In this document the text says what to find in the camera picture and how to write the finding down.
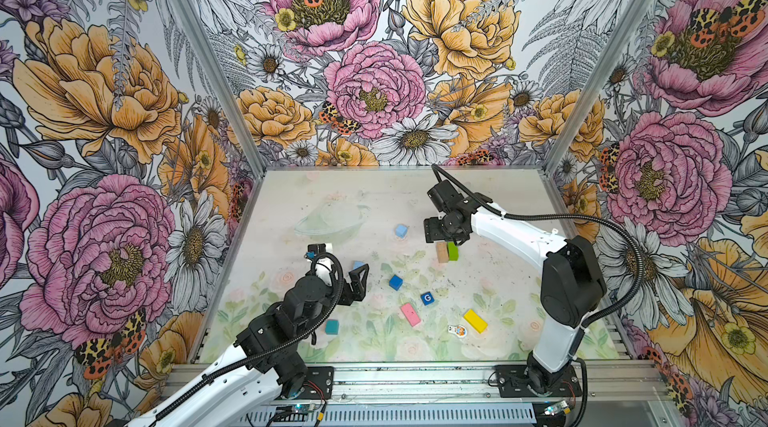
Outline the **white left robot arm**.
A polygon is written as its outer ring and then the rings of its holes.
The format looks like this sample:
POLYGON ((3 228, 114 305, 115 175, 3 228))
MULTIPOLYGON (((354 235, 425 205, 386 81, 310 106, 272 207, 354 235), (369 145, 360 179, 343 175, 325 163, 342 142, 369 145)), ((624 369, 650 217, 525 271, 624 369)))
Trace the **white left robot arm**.
POLYGON ((225 426, 253 408, 275 400, 321 402, 324 416, 334 380, 332 367, 310 368, 298 344, 329 320, 333 310, 362 301, 369 266, 348 275, 329 253, 312 260, 310 270, 283 299, 269 306, 237 334, 234 342, 201 374, 162 404, 128 426, 225 426))

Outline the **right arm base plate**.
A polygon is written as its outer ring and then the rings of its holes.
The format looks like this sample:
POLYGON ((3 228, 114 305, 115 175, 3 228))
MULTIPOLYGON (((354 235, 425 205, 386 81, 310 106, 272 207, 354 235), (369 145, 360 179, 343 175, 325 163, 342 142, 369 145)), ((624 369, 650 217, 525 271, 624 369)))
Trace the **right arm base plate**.
POLYGON ((502 364, 493 368, 490 385, 501 398, 565 397, 582 395, 582 384, 575 369, 567 365, 556 373, 522 364, 502 364))

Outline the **yellow rectangular block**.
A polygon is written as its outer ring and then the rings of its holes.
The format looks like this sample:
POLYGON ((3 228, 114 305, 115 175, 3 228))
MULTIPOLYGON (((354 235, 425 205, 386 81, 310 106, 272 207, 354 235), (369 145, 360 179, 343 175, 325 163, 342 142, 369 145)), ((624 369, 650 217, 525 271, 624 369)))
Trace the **yellow rectangular block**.
POLYGON ((479 334, 484 333, 488 328, 488 322, 473 309, 468 309, 463 318, 479 334))

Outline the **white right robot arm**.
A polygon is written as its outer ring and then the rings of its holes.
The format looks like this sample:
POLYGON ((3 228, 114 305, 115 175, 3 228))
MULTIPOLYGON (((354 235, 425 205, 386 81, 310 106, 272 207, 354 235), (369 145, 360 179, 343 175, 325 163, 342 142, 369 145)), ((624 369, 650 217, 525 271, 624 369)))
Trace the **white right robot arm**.
POLYGON ((459 193, 448 180, 437 182, 427 196, 439 212, 424 220, 428 243, 450 241, 459 246, 475 234, 538 270, 545 318, 526 361, 526 385, 537 395, 551 394, 569 376, 587 320, 607 291, 592 243, 582 236, 566 238, 555 230, 543 230, 533 223, 547 220, 547 215, 514 215, 483 194, 459 193))

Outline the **green rectangular block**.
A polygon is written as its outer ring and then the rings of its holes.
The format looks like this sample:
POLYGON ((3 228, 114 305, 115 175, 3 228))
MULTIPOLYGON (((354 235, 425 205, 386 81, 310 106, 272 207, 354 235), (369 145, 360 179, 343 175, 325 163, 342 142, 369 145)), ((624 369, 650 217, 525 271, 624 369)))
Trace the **green rectangular block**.
POLYGON ((450 261, 457 261, 459 259, 459 249, 454 242, 447 243, 447 252, 450 261))

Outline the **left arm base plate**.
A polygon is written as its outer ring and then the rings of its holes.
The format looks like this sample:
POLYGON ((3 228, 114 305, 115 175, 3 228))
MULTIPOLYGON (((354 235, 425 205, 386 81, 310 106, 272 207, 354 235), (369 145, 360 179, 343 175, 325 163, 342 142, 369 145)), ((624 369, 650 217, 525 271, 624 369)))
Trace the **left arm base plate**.
POLYGON ((329 400, 332 396, 335 369, 332 366, 308 366, 286 384, 287 400, 329 400))

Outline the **pink rectangular block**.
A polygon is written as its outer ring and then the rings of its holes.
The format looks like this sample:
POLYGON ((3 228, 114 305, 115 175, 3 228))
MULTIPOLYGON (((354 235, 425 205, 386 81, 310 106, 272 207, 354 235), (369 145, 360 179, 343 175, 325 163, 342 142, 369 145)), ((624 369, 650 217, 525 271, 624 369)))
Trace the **pink rectangular block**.
POLYGON ((411 303, 403 304, 400 311, 411 327, 416 327, 421 323, 421 318, 411 303))

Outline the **natural wood block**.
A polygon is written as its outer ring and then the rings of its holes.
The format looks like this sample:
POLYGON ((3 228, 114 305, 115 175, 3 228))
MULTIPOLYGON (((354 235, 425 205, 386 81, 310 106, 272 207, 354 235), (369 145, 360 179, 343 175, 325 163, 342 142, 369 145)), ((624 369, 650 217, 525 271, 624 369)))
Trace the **natural wood block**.
POLYGON ((450 261, 450 255, 447 247, 447 243, 444 241, 435 243, 436 257, 440 264, 445 264, 450 261))

